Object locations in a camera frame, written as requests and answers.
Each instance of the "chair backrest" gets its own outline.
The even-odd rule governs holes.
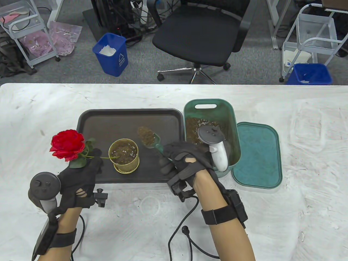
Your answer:
[[[187,3],[201,4],[221,8],[227,12],[243,17],[250,0],[180,0],[182,5]]]

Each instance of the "human hand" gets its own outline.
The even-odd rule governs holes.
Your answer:
[[[94,204],[93,190],[95,187],[95,176],[100,173],[103,160],[100,158],[102,152],[94,149],[92,156],[88,159],[85,167],[67,167],[58,174],[61,182],[60,194],[62,195],[59,207],[53,209],[49,217],[63,214],[68,208],[90,207]]]
[[[172,160],[170,161],[167,158],[162,158],[159,161],[161,173],[167,175],[168,178],[172,178],[178,172],[188,167],[189,164],[197,161],[197,163],[202,165],[201,170],[206,169],[206,171],[199,170],[197,171],[199,172],[198,175],[190,176],[186,179],[188,184],[193,188],[196,178],[201,179],[202,182],[210,182],[212,179],[222,193],[225,191],[225,187],[220,183],[215,171],[213,170],[208,146],[205,148],[204,145],[194,145],[185,141],[174,142],[164,146],[163,154]]]
[[[213,168],[210,163],[209,154],[206,154],[197,145],[188,142],[174,142],[166,145],[164,146],[163,154],[167,158],[160,159],[159,164],[161,166],[161,173],[167,175],[168,178],[172,178],[183,170],[186,172],[194,171],[196,173],[203,169]],[[186,179],[191,187],[193,187],[195,176],[194,174]]]

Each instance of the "forearm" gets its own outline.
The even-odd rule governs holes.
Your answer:
[[[75,230],[81,207],[68,208],[58,220],[58,234],[67,234]],[[50,248],[45,255],[39,257],[38,261],[70,261],[71,246]]]
[[[207,170],[197,172],[193,188],[204,211],[227,206]],[[255,261],[249,238],[238,219],[209,227],[222,261]]]

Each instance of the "chair wheel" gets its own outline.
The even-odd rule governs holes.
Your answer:
[[[163,81],[163,80],[164,80],[163,74],[159,73],[159,74],[157,75],[157,80],[158,80],[158,81]]]
[[[223,69],[225,71],[228,71],[228,69],[230,69],[230,68],[231,68],[231,65],[229,63],[225,63],[225,65],[223,66]]]

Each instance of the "metal chair base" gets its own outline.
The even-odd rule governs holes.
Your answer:
[[[210,67],[210,65],[204,65],[201,66],[200,64],[193,64],[193,66],[191,68],[178,68],[178,69],[170,69],[170,70],[160,70],[157,71],[158,76],[157,79],[159,81],[163,81],[164,80],[164,76],[162,75],[163,73],[177,73],[177,72],[192,72],[192,77],[189,81],[189,84],[192,84],[192,82],[194,81],[194,79],[196,78],[197,75],[203,75],[205,78],[207,78],[210,82],[212,82],[213,84],[217,84],[212,78],[209,77],[209,75],[207,75],[203,69]]]

